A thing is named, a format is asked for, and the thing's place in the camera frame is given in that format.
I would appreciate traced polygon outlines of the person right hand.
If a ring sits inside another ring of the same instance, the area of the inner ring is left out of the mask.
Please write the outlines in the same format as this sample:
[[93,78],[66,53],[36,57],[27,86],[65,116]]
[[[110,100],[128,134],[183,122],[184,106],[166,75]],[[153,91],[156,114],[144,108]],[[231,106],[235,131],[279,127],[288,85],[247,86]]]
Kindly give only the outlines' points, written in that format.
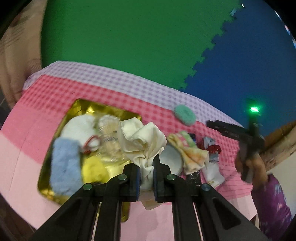
[[[240,151],[237,152],[234,164],[236,171],[242,174],[243,162],[240,159]],[[261,188],[268,182],[265,164],[259,154],[256,154],[251,159],[247,159],[245,164],[253,172],[252,186],[254,190]]]

